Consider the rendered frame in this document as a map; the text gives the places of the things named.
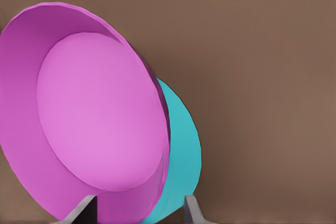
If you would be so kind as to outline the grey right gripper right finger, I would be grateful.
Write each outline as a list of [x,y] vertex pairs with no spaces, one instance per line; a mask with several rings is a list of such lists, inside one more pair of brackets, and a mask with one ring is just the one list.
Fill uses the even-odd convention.
[[187,195],[184,198],[184,223],[185,224],[208,224],[204,218],[197,199],[194,195]]

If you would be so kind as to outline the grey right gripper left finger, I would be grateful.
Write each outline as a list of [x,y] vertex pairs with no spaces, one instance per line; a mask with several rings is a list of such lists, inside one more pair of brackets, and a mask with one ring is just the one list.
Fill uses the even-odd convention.
[[60,224],[98,224],[97,196],[86,196]]

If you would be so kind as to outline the pink plate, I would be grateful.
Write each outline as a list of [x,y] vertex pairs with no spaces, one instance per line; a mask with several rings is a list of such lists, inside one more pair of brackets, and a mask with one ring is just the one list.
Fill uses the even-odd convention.
[[102,18],[37,4],[0,34],[0,145],[57,219],[95,195],[100,224],[139,224],[167,177],[166,101],[150,67]]

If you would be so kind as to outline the blue plate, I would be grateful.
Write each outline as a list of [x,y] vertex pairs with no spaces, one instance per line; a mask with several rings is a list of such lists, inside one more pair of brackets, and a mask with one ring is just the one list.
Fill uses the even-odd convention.
[[141,224],[155,224],[184,205],[193,195],[202,169],[202,151],[194,121],[179,96],[158,80],[165,96],[170,119],[170,160],[161,198]]

